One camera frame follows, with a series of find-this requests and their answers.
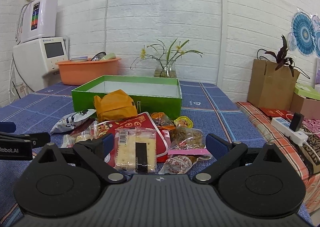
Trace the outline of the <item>white water purifier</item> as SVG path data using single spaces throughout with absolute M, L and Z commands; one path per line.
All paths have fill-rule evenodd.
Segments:
M 25 43 L 55 37 L 58 0 L 33 0 L 26 4 L 18 20 L 16 40 Z

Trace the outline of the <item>red booklet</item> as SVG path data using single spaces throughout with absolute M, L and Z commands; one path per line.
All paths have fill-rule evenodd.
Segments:
M 270 118 L 281 117 L 283 119 L 290 119 L 293 117 L 293 114 L 290 111 L 280 110 L 280 109 L 267 109 L 260 108 L 264 115 Z

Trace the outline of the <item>cracker packet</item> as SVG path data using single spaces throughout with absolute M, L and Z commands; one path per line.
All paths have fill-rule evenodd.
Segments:
M 156 131 L 153 129 L 116 130 L 115 168 L 127 174 L 154 173 L 156 169 Z

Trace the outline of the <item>clear peanut snack packet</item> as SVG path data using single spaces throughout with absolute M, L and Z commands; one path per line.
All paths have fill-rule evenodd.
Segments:
M 71 148 L 75 143 L 93 140 L 98 137 L 97 121 L 90 119 L 77 127 L 70 134 L 63 136 L 62 148 Z

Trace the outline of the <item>green cardboard box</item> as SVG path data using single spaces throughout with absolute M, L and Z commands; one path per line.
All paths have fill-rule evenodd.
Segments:
M 94 96 L 123 90 L 135 102 L 139 113 L 163 112 L 175 120 L 181 115 L 182 93 L 177 78 L 144 76 L 98 77 L 72 90 L 75 111 L 94 108 Z

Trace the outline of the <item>pink snack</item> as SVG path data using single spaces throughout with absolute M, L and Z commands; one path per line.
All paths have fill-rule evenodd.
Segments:
M 207 149 L 184 149 L 184 150 L 169 150 L 168 155 L 183 155 L 183 156 L 210 156 L 211 153 Z

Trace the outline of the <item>black power adapter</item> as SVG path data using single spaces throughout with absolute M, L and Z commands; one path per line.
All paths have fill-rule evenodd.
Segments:
M 292 119 L 291 119 L 291 123 L 289 128 L 294 131 L 297 132 L 300 130 L 301 124 L 303 122 L 304 119 L 304 115 L 301 113 L 294 113 Z

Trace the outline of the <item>metal bowl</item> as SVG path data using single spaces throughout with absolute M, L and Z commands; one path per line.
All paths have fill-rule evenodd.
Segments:
M 99 52 L 98 54 L 96 54 L 96 55 L 91 59 L 91 61 L 101 60 L 101 59 L 103 59 L 105 56 L 106 56 L 106 52 L 101 51 L 101 52 Z

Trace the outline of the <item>orange plastic basin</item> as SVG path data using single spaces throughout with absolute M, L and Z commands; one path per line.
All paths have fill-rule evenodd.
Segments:
M 60 61 L 60 77 L 65 85 L 80 86 L 104 75 L 117 75 L 121 58 L 99 61 Z

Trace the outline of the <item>dark red leafy plant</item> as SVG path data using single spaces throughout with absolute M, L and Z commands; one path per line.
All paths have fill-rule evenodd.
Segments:
M 294 59 L 287 55 L 289 47 L 284 35 L 281 35 L 281 40 L 283 42 L 283 46 L 279 49 L 277 54 L 273 51 L 268 51 L 263 48 L 260 48 L 257 50 L 256 58 L 258 60 L 264 59 L 266 61 L 270 61 L 265 55 L 271 55 L 277 63 L 277 66 L 275 68 L 276 71 L 285 66 L 290 69 L 291 75 L 293 77 L 295 74 L 295 69 L 297 69 L 305 78 L 311 79 L 306 72 L 304 72 L 300 67 L 297 67 L 295 65 Z

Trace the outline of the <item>blue round wall decoration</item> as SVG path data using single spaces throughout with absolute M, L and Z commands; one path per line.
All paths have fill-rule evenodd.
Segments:
M 298 11 L 291 22 L 287 41 L 289 50 L 298 50 L 304 56 L 319 58 L 319 16 Z

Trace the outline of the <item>white black snack bag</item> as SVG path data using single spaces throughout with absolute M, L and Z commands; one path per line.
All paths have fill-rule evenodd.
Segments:
M 85 109 L 62 117 L 51 129 L 50 134 L 69 132 L 86 122 L 96 113 L 95 109 Z

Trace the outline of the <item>pink cardboard box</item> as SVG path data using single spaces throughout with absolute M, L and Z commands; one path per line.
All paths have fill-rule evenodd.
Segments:
M 320 101 L 294 93 L 290 111 L 302 114 L 305 119 L 320 119 Z

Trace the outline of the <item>pale green dish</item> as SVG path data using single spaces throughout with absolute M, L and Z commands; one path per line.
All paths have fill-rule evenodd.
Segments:
M 101 58 L 101 60 L 110 60 L 110 59 L 116 59 L 116 55 L 114 53 L 108 53 Z

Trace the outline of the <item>glass vase with flowers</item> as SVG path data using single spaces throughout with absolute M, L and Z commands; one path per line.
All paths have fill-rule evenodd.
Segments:
M 155 68 L 154 77 L 159 78 L 176 78 L 177 73 L 175 64 L 178 59 L 187 54 L 195 54 L 203 57 L 204 53 L 194 49 L 186 49 L 185 46 L 189 44 L 189 39 L 179 41 L 174 39 L 167 47 L 160 39 L 156 43 L 144 45 L 138 57 L 131 63 L 130 69 L 133 70 L 136 66 L 145 60 L 155 60 L 157 66 Z

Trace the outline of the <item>white appliance with screen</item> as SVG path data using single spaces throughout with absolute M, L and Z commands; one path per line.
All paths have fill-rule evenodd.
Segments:
M 60 61 L 69 59 L 68 37 L 39 38 L 13 47 L 18 81 L 33 92 L 61 82 Z

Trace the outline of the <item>brown snack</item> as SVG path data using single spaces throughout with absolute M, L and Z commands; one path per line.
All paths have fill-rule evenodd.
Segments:
M 176 127 L 169 131 L 171 150 L 203 149 L 203 133 L 199 129 Z

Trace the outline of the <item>plaid orange cloth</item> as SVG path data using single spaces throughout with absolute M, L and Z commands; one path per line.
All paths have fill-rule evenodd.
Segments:
M 249 121 L 257 128 L 267 142 L 274 142 L 293 168 L 300 175 L 306 187 L 304 204 L 308 213 L 319 209 L 319 173 L 316 173 L 311 162 L 306 157 L 306 151 L 302 151 L 297 145 L 286 138 L 274 126 L 271 118 L 260 109 L 248 102 L 236 102 L 236 106 L 245 114 Z

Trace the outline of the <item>white power strip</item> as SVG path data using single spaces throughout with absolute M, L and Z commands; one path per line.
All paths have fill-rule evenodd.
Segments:
M 293 131 L 290 129 L 289 122 L 281 117 L 272 118 L 271 125 L 298 146 L 303 146 L 308 140 L 308 136 L 305 133 Z

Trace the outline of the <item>small orange snack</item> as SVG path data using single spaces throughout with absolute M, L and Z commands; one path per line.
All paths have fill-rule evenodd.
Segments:
M 151 118 L 156 126 L 163 130 L 173 130 L 175 125 L 169 119 L 169 117 L 163 112 L 154 112 L 151 114 Z

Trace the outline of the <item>white red candy wrapper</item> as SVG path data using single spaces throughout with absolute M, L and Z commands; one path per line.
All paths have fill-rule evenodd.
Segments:
M 174 155 L 165 161 L 158 174 L 186 174 L 197 162 L 210 159 L 212 156 Z

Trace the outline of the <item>brown paper bag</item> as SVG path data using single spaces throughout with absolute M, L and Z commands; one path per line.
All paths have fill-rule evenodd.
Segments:
M 300 72 L 266 60 L 253 60 L 247 101 L 258 108 L 289 110 Z

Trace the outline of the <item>light green box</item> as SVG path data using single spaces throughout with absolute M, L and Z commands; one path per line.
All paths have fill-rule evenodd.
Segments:
M 320 100 L 320 94 L 313 87 L 296 83 L 294 93 L 305 98 Z

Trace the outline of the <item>large red snack bag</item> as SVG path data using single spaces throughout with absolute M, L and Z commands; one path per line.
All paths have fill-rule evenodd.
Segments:
M 108 133 L 113 136 L 116 134 L 116 129 L 135 129 L 146 128 L 156 130 L 156 157 L 157 163 L 164 163 L 168 159 L 169 146 L 171 145 L 170 135 L 168 130 L 161 130 L 151 118 L 148 112 L 143 112 L 135 117 L 126 120 L 109 120 L 104 122 L 94 121 L 91 128 L 91 134 L 95 138 L 100 138 Z

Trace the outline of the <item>yellow round snack packet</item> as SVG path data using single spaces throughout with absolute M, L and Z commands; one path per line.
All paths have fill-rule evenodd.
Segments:
M 180 116 L 174 120 L 176 127 L 193 128 L 193 121 L 187 116 Z

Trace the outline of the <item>orange snack bag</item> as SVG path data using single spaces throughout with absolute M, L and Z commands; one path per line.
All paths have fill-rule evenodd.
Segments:
M 123 90 L 116 90 L 103 96 L 94 96 L 94 107 L 99 122 L 122 120 L 138 115 L 133 99 Z

